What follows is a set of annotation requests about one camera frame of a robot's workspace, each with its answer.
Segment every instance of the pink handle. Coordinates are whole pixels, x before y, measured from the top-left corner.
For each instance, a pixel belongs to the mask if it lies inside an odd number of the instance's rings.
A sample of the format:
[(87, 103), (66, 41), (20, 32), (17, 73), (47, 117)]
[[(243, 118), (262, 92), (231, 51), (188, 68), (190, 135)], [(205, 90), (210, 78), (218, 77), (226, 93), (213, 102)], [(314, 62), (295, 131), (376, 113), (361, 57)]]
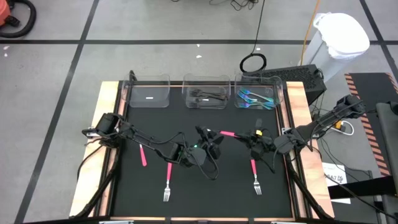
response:
[(172, 175), (172, 163), (167, 163), (167, 180), (170, 180), (170, 176)]
[(147, 166), (147, 159), (145, 158), (144, 149), (142, 148), (142, 144), (139, 145), (139, 151), (141, 153), (142, 166)]
[(257, 170), (256, 170), (256, 162), (254, 161), (254, 159), (251, 159), (251, 169), (253, 170), (253, 174), (257, 175)]
[(229, 132), (229, 131), (220, 131), (220, 134), (224, 134), (226, 136), (235, 137), (235, 133), (232, 133), (232, 132)]

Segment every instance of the clear plastic bin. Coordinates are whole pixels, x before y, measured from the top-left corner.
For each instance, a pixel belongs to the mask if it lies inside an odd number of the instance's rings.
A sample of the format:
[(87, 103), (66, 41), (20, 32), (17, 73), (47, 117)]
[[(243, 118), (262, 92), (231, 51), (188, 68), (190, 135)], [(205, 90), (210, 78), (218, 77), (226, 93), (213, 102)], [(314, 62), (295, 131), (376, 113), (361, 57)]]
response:
[(166, 74), (156, 76), (140, 76), (128, 74), (123, 80), (122, 88), (133, 108), (165, 108), (170, 102), (170, 77)]
[(235, 98), (238, 108), (273, 110), (284, 99), (282, 80), (236, 75)]
[(182, 98), (188, 108), (224, 109), (231, 96), (231, 80), (226, 75), (203, 77), (186, 74), (182, 85)]

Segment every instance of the paper sign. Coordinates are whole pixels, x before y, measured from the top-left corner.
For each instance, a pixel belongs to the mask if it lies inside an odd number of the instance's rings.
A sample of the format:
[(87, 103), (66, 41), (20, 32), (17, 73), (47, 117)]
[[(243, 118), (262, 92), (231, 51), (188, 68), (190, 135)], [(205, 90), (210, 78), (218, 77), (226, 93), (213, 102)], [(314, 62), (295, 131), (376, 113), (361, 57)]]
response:
[[(327, 162), (322, 162), (322, 165), (323, 165), (323, 171), (328, 177), (330, 177), (331, 179), (340, 184), (347, 184), (347, 176), (343, 165), (336, 166), (336, 164), (330, 164)], [(337, 185), (336, 183), (327, 178), (326, 178), (326, 184), (328, 185), (328, 187)], [(351, 200), (349, 198), (332, 199), (331, 201), (351, 204)]]

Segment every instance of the white trash bin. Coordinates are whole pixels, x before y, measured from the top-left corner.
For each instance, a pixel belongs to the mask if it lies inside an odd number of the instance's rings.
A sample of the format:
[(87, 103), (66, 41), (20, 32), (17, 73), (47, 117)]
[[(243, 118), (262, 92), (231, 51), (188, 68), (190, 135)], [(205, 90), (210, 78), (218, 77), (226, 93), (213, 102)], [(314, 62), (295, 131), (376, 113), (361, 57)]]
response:
[(304, 53), (303, 65), (315, 64), (320, 68), (324, 82), (370, 46), (365, 30), (347, 14), (317, 14), (313, 26), (318, 31)]

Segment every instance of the wooden table frame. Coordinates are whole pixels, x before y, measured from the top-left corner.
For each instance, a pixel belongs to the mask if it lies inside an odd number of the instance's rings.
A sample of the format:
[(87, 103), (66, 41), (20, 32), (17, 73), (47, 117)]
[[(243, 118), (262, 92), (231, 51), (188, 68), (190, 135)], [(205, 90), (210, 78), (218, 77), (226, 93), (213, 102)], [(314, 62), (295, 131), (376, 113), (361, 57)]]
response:
[[(125, 102), (122, 99), (117, 99), (119, 82), (103, 82), (101, 89), (99, 91), (98, 101), (93, 117), (92, 126), (96, 126), (100, 120), (103, 113), (117, 112), (119, 114), (124, 113)], [(311, 117), (308, 109), (307, 99), (305, 96), (305, 91), (303, 84), (301, 82), (287, 82), (286, 90), (284, 91), (285, 99), (281, 104), (281, 114), (277, 117), (283, 121), (284, 127), (300, 126), (310, 123)], [(314, 147), (317, 146), (317, 142), (313, 140)], [(100, 145), (98, 142), (90, 144), (86, 147), (84, 158), (93, 152)], [(100, 149), (96, 154), (94, 154), (90, 159), (88, 159), (85, 165), (81, 168), (80, 178), (76, 185), (75, 196), (73, 198), (72, 207), (70, 211), (70, 216), (79, 213), (87, 202), (91, 199), (92, 195), (95, 193), (99, 187), (101, 176), (104, 176), (104, 162), (105, 158), (109, 158), (109, 163), (107, 171), (112, 167), (113, 158), (115, 156), (115, 150), (109, 150), (105, 147)], [(295, 157), (294, 152), (290, 155), (292, 158)], [(311, 192), (315, 200), (322, 206), (327, 214), (334, 217), (333, 208), (331, 206), (330, 196), (328, 192), (328, 187), (326, 185), (326, 180), (324, 178), (324, 172), (322, 167), (322, 161), (318, 153), (311, 152), (307, 147), (302, 149), (300, 153), (301, 166), (303, 170), (303, 176), (305, 177), (305, 182), (307, 189)], [(293, 161), (294, 168), (298, 170), (298, 165), (296, 161)], [(103, 216), (107, 214), (108, 201), (110, 192), (110, 183), (100, 200), (100, 207), (97, 208), (96, 215)], [(306, 205), (303, 200), (303, 195), (299, 188), (295, 185), (295, 194), (298, 204), (299, 214), (302, 218), (307, 217)], [(312, 210), (313, 218), (317, 215)], [(112, 217), (113, 220), (152, 220), (152, 221), (162, 221), (166, 220), (165, 217)], [(231, 222), (248, 222), (248, 218), (171, 218), (172, 221), (195, 221), (195, 220), (209, 220), (209, 221), (231, 221)], [(294, 221), (294, 218), (255, 218), (255, 222), (265, 222), (265, 221)]]

